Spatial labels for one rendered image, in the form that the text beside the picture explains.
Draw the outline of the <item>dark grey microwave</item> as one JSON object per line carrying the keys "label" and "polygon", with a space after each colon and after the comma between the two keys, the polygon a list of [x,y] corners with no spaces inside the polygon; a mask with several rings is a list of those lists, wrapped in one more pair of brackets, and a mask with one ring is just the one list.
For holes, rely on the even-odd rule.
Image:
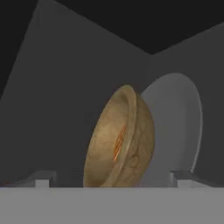
{"label": "dark grey microwave", "polygon": [[224,186],[224,23],[148,54],[55,0],[39,0],[0,98],[0,187],[37,171],[79,186],[87,147],[110,96],[166,74],[198,89],[203,113],[192,171]]}

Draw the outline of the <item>orange waffle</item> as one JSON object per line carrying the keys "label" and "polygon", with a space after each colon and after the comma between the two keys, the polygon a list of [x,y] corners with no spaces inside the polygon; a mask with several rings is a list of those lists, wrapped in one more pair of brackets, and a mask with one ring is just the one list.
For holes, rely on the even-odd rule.
{"label": "orange waffle", "polygon": [[123,146],[123,139],[125,137],[125,132],[126,132],[126,125],[122,126],[122,129],[120,130],[117,139],[115,140],[115,145],[114,145],[114,154],[113,154],[113,160],[116,161],[117,157],[119,155],[119,152]]}

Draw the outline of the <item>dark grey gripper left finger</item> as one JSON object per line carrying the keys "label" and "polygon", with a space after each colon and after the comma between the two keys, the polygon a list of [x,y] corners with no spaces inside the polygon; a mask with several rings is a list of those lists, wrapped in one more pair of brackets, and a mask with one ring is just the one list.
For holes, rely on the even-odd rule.
{"label": "dark grey gripper left finger", "polygon": [[12,187],[55,187],[56,171],[36,171],[30,177],[11,184]]}

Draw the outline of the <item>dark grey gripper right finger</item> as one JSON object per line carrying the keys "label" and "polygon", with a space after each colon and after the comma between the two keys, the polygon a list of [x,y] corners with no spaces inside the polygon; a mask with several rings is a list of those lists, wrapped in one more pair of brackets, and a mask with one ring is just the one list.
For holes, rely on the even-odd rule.
{"label": "dark grey gripper right finger", "polygon": [[170,182],[173,187],[218,187],[217,184],[198,178],[190,171],[170,171]]}

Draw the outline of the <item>white round turntable plate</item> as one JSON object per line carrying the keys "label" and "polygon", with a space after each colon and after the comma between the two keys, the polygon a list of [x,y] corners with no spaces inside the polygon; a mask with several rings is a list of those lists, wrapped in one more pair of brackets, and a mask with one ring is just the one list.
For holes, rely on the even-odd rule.
{"label": "white round turntable plate", "polygon": [[142,93],[155,125],[152,160],[140,187],[174,187],[176,173],[193,171],[200,151],[203,113],[194,83],[181,73],[168,73]]}

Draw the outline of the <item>wooden bowl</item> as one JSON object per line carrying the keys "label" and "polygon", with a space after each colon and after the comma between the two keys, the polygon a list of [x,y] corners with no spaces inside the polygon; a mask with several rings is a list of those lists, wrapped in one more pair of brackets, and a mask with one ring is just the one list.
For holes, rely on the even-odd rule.
{"label": "wooden bowl", "polygon": [[[117,136],[126,125],[117,160]],[[144,175],[154,153],[155,126],[144,99],[130,85],[119,87],[94,127],[84,164],[85,187],[133,187]]]}

